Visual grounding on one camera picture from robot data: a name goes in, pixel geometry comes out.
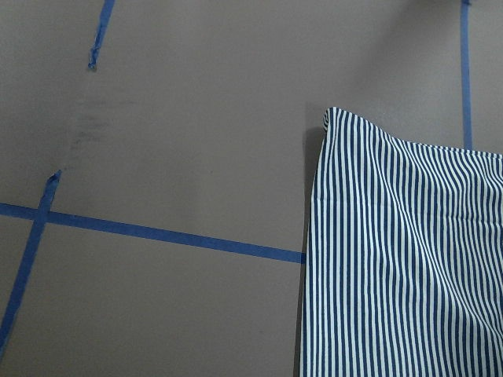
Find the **navy white striped polo shirt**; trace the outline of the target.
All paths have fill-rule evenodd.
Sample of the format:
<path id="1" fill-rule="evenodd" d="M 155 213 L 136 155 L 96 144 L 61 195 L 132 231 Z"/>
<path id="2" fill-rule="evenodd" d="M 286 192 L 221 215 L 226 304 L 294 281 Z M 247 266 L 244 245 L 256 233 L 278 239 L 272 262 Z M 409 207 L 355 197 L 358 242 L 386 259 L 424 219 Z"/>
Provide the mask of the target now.
<path id="1" fill-rule="evenodd" d="M 502 157 L 329 108 L 311 194 L 302 376 L 502 373 Z"/>

